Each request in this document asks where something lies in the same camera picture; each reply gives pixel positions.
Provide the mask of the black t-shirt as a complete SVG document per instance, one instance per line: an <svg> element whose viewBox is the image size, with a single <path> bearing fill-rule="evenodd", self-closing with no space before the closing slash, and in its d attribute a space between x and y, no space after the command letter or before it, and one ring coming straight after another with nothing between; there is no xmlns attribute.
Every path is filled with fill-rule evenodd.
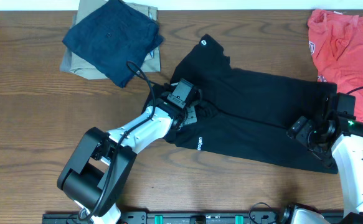
<svg viewBox="0 0 363 224"><path fill-rule="evenodd" d="M185 79L202 91L197 120L165 135L178 147L337 174L302 144L287 136L300 118L319 120L332 83L309 82L232 68L223 47L211 36L176 67L172 83Z"/></svg>

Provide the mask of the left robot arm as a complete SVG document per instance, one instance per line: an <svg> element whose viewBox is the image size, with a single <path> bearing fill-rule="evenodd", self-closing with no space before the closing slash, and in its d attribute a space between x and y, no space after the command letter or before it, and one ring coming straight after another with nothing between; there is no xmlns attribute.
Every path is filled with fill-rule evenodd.
<svg viewBox="0 0 363 224"><path fill-rule="evenodd" d="M136 156L190 116L202 101L201 90L152 94L136 119L103 132L90 128L81 138L57 179L57 187L80 206L73 223L117 223L116 206Z"/></svg>

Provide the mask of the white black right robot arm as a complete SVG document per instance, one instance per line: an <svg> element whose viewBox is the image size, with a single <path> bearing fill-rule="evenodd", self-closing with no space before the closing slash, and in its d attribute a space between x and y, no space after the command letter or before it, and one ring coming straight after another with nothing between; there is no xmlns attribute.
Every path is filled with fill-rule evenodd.
<svg viewBox="0 0 363 224"><path fill-rule="evenodd" d="M301 116L287 131L327 168L336 167L344 200L342 223L363 223L363 123L350 111L328 111L316 124Z"/></svg>

